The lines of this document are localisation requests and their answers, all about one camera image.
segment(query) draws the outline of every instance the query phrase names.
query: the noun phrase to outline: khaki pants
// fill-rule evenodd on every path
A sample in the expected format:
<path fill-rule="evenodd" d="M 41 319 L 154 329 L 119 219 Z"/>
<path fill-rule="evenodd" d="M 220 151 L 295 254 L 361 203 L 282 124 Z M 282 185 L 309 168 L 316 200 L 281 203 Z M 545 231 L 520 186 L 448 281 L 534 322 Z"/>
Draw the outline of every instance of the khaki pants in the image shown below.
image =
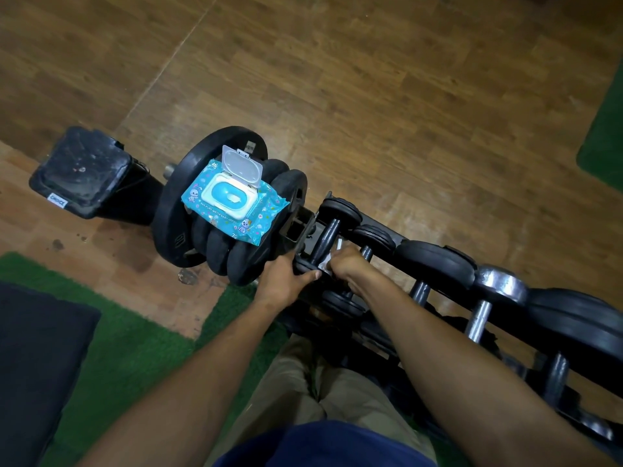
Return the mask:
<path fill-rule="evenodd" d="M 427 436 L 411 429 L 382 390 L 366 377 L 328 365 L 320 358 L 315 386 L 314 351 L 309 340 L 292 336 L 260 380 L 248 406 L 212 450 L 205 466 L 233 447 L 276 428 L 319 420 L 339 420 L 421 452 L 436 462 Z"/>

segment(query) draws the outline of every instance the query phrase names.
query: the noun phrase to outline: left hand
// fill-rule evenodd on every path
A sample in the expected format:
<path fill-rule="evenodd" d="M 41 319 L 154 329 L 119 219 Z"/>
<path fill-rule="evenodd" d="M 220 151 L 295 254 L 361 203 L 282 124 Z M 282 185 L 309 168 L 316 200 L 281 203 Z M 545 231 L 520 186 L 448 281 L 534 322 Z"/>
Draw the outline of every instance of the left hand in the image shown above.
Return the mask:
<path fill-rule="evenodd" d="M 303 287 L 320 278 L 320 270 L 294 275 L 292 259 L 294 251 L 264 264 L 254 302 L 267 305 L 278 313 L 297 300 Z"/>

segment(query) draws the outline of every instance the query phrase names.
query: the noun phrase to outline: hand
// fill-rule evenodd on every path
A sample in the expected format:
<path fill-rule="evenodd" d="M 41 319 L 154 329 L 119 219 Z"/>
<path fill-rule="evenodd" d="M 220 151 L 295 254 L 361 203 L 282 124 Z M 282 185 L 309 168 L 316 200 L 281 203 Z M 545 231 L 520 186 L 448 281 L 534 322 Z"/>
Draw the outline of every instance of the hand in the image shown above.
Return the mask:
<path fill-rule="evenodd" d="M 297 300 L 303 287 L 320 278 L 320 270 L 294 275 L 292 259 L 294 251 L 264 264 L 253 301 L 267 305 L 278 313 Z"/>
<path fill-rule="evenodd" d="M 378 272 L 351 244 L 346 244 L 339 251 L 333 251 L 328 266 L 337 278 L 348 282 L 351 290 L 360 296 L 358 282 L 361 281 L 361 277 L 370 272 Z"/>

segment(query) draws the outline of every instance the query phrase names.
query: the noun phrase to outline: white plastic lid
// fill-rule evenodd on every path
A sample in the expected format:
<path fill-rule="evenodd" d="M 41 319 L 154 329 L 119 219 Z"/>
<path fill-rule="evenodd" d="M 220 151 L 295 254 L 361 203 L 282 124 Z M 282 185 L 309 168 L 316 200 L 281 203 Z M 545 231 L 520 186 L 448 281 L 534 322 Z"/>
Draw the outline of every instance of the white plastic lid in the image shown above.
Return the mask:
<path fill-rule="evenodd" d="M 223 170 L 232 174 L 240 182 L 259 188 L 263 167 L 243 150 L 223 146 L 222 164 Z"/>

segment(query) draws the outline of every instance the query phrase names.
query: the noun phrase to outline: person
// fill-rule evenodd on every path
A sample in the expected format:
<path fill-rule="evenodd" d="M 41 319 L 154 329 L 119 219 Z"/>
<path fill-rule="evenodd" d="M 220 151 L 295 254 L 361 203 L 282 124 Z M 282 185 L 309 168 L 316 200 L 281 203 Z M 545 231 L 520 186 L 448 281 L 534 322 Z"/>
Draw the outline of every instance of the person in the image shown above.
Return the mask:
<path fill-rule="evenodd" d="M 122 415 L 79 465 L 435 465 L 430 441 L 375 384 L 328 366 L 301 337 L 284 346 L 218 440 L 264 332 L 318 277 L 295 276 L 292 258 L 268 262 L 246 311 Z M 335 251 L 330 267 L 366 301 L 417 393 L 475 466 L 615 465 L 501 361 L 417 306 L 353 246 Z"/>

